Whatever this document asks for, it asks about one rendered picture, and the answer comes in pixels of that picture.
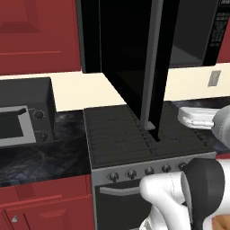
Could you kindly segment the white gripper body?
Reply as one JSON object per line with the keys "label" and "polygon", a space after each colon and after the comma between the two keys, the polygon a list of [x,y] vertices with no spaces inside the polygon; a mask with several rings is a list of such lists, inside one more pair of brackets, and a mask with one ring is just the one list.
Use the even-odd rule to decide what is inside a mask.
{"label": "white gripper body", "polygon": [[217,113],[218,109],[180,107],[178,112],[178,121],[187,128],[218,128],[220,123],[215,120]]}

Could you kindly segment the black microwave oven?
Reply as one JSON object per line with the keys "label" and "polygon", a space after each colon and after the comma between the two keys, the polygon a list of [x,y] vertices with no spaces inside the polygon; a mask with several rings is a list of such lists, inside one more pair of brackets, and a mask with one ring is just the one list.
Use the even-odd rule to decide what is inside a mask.
{"label": "black microwave oven", "polygon": [[[100,0],[75,0],[82,69],[102,73]],[[213,66],[230,18],[230,0],[180,0],[170,67]]]}

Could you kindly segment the black microwave door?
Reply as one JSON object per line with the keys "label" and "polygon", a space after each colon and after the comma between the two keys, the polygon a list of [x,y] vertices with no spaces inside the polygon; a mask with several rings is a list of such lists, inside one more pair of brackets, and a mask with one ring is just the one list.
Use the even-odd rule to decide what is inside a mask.
{"label": "black microwave door", "polygon": [[[180,0],[164,0],[148,130],[159,139],[164,92]],[[129,108],[141,117],[152,0],[100,0],[102,72]]]}

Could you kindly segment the black oven door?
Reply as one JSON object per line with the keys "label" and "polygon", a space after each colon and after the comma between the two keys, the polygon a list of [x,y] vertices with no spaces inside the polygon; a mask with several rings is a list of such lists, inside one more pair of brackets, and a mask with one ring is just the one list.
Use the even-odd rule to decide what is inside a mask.
{"label": "black oven door", "polygon": [[140,193],[130,196],[111,196],[100,193],[100,187],[126,189],[138,187],[140,180],[123,181],[94,187],[95,230],[134,230],[148,216],[151,204]]}

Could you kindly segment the red base cupboard door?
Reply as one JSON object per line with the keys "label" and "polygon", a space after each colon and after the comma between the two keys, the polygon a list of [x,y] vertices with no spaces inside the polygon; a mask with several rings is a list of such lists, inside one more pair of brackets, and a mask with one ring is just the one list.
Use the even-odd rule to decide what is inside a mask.
{"label": "red base cupboard door", "polygon": [[7,208],[5,214],[13,230],[94,230],[91,195]]}

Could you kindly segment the black stove hob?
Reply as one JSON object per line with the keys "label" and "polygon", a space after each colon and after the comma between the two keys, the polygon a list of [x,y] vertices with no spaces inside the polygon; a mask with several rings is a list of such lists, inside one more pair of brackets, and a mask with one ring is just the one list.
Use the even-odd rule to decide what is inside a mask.
{"label": "black stove hob", "polygon": [[88,108],[84,123],[93,169],[212,152],[198,132],[177,120],[178,108],[165,102],[159,139],[142,128],[127,105]]}

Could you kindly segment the red drawer front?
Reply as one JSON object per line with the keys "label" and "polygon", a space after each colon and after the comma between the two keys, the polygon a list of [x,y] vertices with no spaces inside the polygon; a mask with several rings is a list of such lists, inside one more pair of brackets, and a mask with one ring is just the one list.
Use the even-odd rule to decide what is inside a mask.
{"label": "red drawer front", "polygon": [[90,175],[27,183],[17,185],[15,189],[20,199],[38,199],[57,195],[73,198],[92,193]]}

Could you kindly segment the black toaster oven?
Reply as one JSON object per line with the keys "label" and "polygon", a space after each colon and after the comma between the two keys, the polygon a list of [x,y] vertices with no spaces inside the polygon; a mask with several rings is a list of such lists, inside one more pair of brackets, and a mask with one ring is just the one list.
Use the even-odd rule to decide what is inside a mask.
{"label": "black toaster oven", "polygon": [[[33,117],[43,111],[42,119]],[[56,104],[49,77],[0,80],[0,147],[52,142]],[[49,134],[47,141],[40,133]]]}

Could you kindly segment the grey wall socket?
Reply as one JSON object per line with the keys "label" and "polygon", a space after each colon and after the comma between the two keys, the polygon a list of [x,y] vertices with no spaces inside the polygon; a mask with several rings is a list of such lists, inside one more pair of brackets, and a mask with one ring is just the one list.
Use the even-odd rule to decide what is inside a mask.
{"label": "grey wall socket", "polygon": [[211,72],[211,75],[208,81],[208,87],[217,86],[220,74],[221,74],[220,70]]}

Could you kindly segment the red wall cupboard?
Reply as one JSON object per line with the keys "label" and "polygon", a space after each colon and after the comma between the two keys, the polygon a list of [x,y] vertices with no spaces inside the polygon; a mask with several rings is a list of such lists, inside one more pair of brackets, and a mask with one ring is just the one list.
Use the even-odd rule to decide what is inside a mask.
{"label": "red wall cupboard", "polygon": [[217,63],[230,62],[230,24],[226,28],[226,33],[218,54]]}

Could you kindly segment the red wall cupboard door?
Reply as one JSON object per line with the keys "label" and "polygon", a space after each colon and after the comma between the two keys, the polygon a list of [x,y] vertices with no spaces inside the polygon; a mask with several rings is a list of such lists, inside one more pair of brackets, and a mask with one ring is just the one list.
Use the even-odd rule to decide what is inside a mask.
{"label": "red wall cupboard door", "polygon": [[75,0],[0,0],[0,75],[80,69]]}

